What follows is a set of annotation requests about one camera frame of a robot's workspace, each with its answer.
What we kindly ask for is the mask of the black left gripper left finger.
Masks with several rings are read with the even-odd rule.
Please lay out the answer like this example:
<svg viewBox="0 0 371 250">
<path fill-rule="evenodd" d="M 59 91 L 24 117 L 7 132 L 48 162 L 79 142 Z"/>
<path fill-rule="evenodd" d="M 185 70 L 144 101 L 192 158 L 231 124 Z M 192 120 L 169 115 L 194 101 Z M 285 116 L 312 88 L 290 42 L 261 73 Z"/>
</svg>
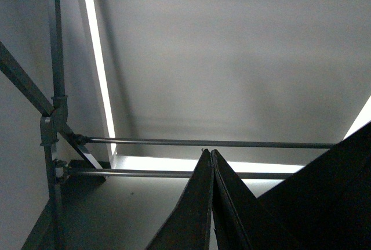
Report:
<svg viewBox="0 0 371 250">
<path fill-rule="evenodd" d="M 174 210 L 147 249 L 208 249 L 210 243 L 214 165 L 205 149 Z"/>
</svg>

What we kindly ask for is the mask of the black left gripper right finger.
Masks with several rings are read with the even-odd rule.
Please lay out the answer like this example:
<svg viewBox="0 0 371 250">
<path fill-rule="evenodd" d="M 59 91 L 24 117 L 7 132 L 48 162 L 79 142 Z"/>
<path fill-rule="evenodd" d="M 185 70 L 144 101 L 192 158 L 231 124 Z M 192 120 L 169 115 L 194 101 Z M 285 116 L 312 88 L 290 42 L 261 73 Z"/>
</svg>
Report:
<svg viewBox="0 0 371 250">
<path fill-rule="evenodd" d="M 213 215 L 222 249 L 295 249 L 296 239 L 248 189 L 217 151 L 214 165 Z"/>
</svg>

